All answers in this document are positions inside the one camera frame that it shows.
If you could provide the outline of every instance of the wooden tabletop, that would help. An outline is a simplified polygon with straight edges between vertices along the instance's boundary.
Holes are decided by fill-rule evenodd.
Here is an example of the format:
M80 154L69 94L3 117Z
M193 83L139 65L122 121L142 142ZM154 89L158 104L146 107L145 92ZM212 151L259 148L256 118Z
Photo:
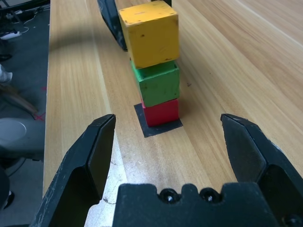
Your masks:
M143 0L117 0L119 9ZM183 127L144 138L128 53L96 0L52 0L44 193L65 152L96 118L116 114L104 198L87 226L110 226L118 185L184 183L220 191L236 181L220 122L255 122L303 175L303 3L299 0L173 0L179 13Z

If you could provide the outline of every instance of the green wooden block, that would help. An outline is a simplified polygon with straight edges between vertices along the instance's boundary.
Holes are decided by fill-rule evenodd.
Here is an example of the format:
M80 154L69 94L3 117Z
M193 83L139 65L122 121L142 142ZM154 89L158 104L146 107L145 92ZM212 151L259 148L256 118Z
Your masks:
M146 107L179 98L179 68L175 61L143 69L136 69L132 61L131 65Z

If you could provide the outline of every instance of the stacked blocks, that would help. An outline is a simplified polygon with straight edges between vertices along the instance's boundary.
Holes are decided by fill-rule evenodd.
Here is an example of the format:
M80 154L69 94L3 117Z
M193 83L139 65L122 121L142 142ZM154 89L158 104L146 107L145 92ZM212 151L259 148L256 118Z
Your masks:
M164 1L119 11L148 126L178 119L178 14Z

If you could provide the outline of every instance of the screw hole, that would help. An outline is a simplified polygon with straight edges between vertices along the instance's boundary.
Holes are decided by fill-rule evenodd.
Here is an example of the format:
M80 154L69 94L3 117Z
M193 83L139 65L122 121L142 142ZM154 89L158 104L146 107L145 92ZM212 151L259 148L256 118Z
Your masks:
M282 221L287 227L299 227L303 225L302 219L296 214L287 215L282 218Z
M167 204L174 204L178 202L181 198L181 195L176 193L175 190L171 188L163 189L159 194L159 198Z
M200 197L209 203L219 203L221 201L221 195L212 188L204 188L200 192Z

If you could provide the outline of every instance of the power strip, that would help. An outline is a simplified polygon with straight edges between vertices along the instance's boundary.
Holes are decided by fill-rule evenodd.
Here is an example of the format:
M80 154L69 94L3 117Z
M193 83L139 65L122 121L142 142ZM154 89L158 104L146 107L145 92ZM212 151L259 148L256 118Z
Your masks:
M2 40L8 40L8 39L12 39L12 38L15 38L15 37L18 37L18 36L21 36L21 33L20 32L17 32L17 33L9 33L7 35L4 35L2 37L0 37L0 39Z

